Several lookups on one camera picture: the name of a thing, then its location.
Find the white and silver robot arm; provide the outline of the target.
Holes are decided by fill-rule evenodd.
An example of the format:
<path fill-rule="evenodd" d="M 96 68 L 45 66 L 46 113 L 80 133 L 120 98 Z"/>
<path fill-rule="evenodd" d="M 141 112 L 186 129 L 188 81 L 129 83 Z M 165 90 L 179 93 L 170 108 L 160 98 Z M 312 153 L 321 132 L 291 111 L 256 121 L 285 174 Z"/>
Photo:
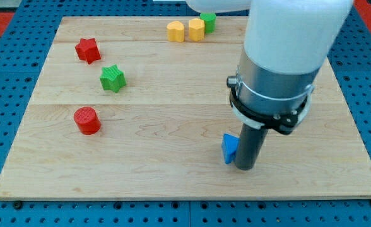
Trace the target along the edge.
<path fill-rule="evenodd" d="M 227 161 L 250 170 L 267 131 L 291 134 L 310 110 L 314 79 L 353 0 L 187 0 L 199 13 L 248 10 L 240 62 L 228 77 L 230 104 L 243 126 Z"/>

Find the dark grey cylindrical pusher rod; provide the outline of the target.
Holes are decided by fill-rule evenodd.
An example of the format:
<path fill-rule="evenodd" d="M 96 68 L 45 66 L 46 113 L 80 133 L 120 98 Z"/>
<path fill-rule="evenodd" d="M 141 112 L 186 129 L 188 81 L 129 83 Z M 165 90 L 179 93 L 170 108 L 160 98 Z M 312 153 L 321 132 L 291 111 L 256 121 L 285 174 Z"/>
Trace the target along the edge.
<path fill-rule="evenodd" d="M 250 170 L 254 167 L 262 148 L 268 130 L 255 129 L 244 124 L 240 132 L 234 163 L 240 170 Z"/>

